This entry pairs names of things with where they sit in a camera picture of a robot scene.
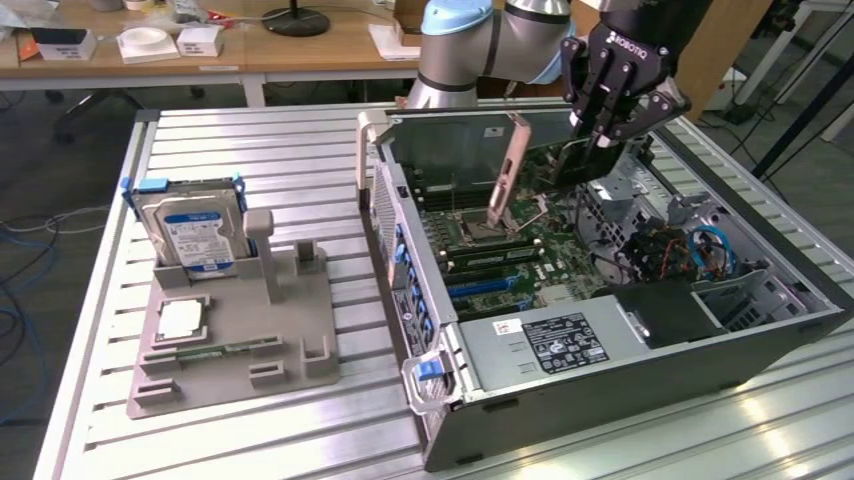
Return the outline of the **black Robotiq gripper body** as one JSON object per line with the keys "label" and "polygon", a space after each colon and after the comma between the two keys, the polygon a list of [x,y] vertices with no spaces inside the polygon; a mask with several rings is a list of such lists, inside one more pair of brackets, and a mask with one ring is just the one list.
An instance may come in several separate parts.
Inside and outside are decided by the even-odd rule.
{"label": "black Robotiq gripper body", "polygon": [[627,113],[659,86],[676,87],[672,75],[680,26],[676,7],[637,7],[600,14],[588,35],[599,105],[595,133],[601,130],[601,121]]}

